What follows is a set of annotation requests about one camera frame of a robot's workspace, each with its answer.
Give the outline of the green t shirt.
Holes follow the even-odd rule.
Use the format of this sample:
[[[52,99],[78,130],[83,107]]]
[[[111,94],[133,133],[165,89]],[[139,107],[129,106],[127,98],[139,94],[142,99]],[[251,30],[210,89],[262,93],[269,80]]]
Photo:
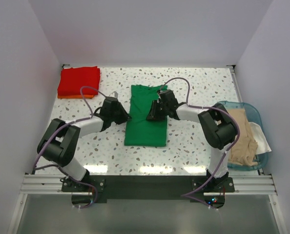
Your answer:
[[[158,99],[160,86],[148,87],[131,85],[129,115],[126,123],[125,146],[165,147],[167,140],[167,120],[148,121],[152,102]]]

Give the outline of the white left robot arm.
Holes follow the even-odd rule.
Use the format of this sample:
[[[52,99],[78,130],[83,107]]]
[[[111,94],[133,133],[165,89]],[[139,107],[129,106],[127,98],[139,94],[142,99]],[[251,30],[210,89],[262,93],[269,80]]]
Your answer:
[[[75,159],[78,139],[105,131],[112,123],[122,124],[132,117],[115,97],[106,97],[101,107],[91,112],[89,117],[72,121],[53,119],[37,146],[37,165],[40,157],[54,162],[67,176],[73,180],[78,191],[89,188],[89,171]]]

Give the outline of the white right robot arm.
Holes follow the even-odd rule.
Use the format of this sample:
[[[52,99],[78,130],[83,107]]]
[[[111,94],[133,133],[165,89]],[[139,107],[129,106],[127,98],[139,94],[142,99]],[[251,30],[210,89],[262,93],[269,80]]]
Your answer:
[[[200,191],[206,186],[213,192],[218,191],[228,177],[228,151],[240,136],[236,120],[220,103],[210,107],[193,106],[186,102],[179,103],[172,90],[159,90],[157,93],[158,99],[152,102],[146,120],[163,121],[169,117],[199,123],[211,146],[211,155],[207,179],[194,191]]]

